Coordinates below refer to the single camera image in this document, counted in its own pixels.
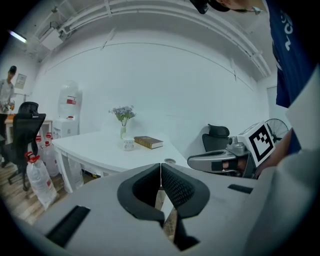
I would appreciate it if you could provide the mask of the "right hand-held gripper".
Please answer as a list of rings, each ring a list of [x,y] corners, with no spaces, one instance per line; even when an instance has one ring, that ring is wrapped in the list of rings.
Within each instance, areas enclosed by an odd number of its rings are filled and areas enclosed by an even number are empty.
[[[226,150],[218,149],[190,156],[187,164],[194,170],[206,173],[236,173],[237,169],[223,169],[223,162],[230,163],[247,156],[243,177],[253,178],[257,167],[275,150],[275,144],[266,123],[261,121],[237,136],[230,137]]]

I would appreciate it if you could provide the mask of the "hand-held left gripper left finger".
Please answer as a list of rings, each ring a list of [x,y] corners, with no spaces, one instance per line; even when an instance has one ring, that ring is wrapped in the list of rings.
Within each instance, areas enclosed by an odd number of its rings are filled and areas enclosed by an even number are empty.
[[[93,180],[53,205],[35,228],[58,254],[71,256],[175,256],[156,209],[158,163]]]

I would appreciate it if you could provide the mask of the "person's right hand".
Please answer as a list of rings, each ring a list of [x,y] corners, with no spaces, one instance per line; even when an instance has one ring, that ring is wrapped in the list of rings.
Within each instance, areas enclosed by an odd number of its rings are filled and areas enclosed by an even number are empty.
[[[223,161],[222,168],[224,170],[238,170],[243,172],[246,168],[247,160],[244,158],[238,158],[231,161]]]

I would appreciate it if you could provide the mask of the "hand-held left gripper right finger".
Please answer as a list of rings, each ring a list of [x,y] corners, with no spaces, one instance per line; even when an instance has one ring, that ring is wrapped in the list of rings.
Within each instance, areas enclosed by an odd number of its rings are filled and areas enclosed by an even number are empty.
[[[161,164],[161,183],[177,211],[175,243],[161,255],[250,256],[250,226],[243,213],[257,186],[254,179],[210,174],[177,164]]]

